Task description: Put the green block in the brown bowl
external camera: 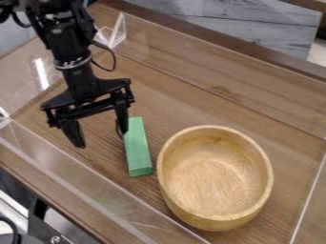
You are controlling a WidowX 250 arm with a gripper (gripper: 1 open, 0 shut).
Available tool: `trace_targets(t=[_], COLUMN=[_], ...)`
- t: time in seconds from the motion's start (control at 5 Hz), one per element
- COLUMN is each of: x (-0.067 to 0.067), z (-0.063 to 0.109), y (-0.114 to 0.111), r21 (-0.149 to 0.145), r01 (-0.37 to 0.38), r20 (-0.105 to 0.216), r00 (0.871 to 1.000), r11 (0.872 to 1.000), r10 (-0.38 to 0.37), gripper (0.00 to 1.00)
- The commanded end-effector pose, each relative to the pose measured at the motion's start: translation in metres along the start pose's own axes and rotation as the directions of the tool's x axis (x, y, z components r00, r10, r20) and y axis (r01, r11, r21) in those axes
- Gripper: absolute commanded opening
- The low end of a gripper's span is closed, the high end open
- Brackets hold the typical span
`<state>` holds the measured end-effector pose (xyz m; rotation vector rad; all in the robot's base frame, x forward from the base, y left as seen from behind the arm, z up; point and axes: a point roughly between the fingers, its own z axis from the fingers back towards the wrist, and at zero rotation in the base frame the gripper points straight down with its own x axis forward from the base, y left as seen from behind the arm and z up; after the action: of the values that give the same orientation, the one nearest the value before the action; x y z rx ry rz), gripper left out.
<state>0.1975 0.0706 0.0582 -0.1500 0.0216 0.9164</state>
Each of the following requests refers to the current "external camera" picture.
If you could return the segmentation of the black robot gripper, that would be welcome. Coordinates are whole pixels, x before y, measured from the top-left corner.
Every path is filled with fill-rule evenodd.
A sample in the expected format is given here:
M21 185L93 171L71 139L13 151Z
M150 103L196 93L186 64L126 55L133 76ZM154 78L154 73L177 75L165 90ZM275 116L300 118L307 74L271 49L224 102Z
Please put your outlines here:
M81 124L71 119L116 110L117 131L120 136L124 136L129 131L128 109L134 102L132 80L98 78L90 60L70 63L55 61L55 68L63 73L69 88L41 105L41 109L47 114L49 125L62 127L73 145L85 149L86 141Z

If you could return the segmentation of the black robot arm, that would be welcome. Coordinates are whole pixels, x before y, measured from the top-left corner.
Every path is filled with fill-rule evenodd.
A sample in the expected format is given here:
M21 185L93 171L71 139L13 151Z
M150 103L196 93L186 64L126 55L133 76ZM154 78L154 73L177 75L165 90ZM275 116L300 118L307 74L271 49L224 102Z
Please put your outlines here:
M83 0L0 0L0 23L13 19L35 30L54 56L69 88L41 109L47 123L61 129L73 145L86 146L79 120L106 111L117 113L117 131L129 131L129 108L134 102L128 78L102 79L95 76L98 66L90 46L106 46L95 40L95 20Z

